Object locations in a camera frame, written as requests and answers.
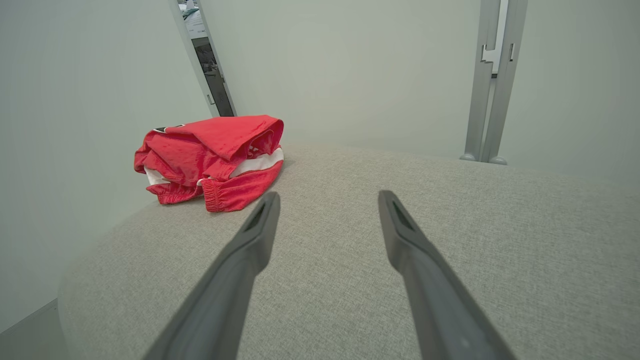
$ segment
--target gray floor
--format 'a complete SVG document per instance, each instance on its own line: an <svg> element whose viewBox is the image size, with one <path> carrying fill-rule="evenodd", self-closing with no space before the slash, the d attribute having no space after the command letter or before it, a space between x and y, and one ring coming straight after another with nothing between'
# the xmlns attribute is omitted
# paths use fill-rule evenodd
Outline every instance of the gray floor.
<svg viewBox="0 0 640 360"><path fill-rule="evenodd" d="M2 360L67 360L58 305L27 319L18 327L0 335L0 359Z"/></svg>

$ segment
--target folded red clothing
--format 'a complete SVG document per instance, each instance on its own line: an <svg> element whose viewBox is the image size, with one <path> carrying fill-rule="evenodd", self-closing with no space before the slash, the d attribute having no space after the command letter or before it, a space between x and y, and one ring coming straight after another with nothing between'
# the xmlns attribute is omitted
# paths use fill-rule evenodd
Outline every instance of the folded red clothing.
<svg viewBox="0 0 640 360"><path fill-rule="evenodd" d="M147 133L134 158L161 204L204 194L208 211L243 209L276 179L284 123L267 115L216 117Z"/></svg>

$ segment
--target doorway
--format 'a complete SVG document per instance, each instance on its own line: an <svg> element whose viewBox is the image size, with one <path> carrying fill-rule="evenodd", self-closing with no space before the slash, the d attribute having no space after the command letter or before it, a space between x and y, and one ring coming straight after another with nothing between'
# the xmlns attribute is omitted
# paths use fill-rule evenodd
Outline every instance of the doorway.
<svg viewBox="0 0 640 360"><path fill-rule="evenodd" d="M187 29L187 36L198 56L199 70L202 71L211 92L212 99L207 94L209 104L215 104L220 116L235 116L225 88L225 79L215 57L213 46L209 42L209 36L197 2L194 0L177 0L177 5Z"/></svg>

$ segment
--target fabric texture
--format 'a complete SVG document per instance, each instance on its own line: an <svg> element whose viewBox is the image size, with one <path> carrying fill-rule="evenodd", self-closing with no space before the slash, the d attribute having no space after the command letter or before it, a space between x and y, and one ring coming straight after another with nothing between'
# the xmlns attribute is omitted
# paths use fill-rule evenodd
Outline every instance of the fabric texture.
<svg viewBox="0 0 640 360"><path fill-rule="evenodd" d="M136 151L134 169L147 174L161 204L204 195L208 211L243 209L278 176L282 161L238 174L246 161L274 154L284 123L267 115L216 117L190 124L159 127L147 133ZM231 175L234 180L228 182Z"/></svg>
<svg viewBox="0 0 640 360"><path fill-rule="evenodd" d="M389 189L519 359L640 353L640 194L471 161L284 144L271 261L256 278L238 359L418 359L402 277L385 252ZM65 275L70 351L139 359L254 204L152 204Z"/></svg>

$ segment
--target door frame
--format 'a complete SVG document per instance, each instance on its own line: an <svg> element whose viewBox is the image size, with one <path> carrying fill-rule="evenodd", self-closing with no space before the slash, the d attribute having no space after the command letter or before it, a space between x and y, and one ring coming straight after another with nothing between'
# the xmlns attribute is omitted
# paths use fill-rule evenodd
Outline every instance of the door frame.
<svg viewBox="0 0 640 360"><path fill-rule="evenodd" d="M178 2L176 0L167 0L167 5L169 6L169 10L171 10L171 14L173 15L173 19L175 21L176 28L178 29L178 33L182 38L182 43L184 44L184 49L189 56L189 62L193 67L193 72L198 80L198 84L200 85L200 89L202 90L202 99L206 102L209 107L209 111L211 112L211 117L219 117L220 113L218 112L218 107L216 106L215 100L213 99L213 94L209 89L209 84L207 84L207 80L204 77L204 72L202 72L202 67L200 65L200 61L198 61L198 55L196 54L196 50L193 47L193 43L189 38L189 34L187 33L187 27L184 24L184 19L182 18L182 14L180 13L180 8L178 7Z"/></svg>
<svg viewBox="0 0 640 360"><path fill-rule="evenodd" d="M213 43L213 37L211 37L211 31L209 30L209 25L207 24L207 19L205 18L204 11L202 10L202 2L198 2L198 8L200 9L200 16L202 16L202 24L204 24L204 29L207 30L207 37L209 38L209 44L211 44L211 49L213 50L213 56L216 58L216 63L218 64L218 71L220 72L220 76L222 77L222 85L225 87L225 92L227 93L227 98L229 99L229 104L231 105L231 110L234 112L234 116L238 116L236 111L236 106L234 104L233 99L231 98L231 92L229 91L229 86L227 84L227 78L225 77L225 72L222 69L222 60L218 56L218 52L216 51L216 46Z"/></svg>

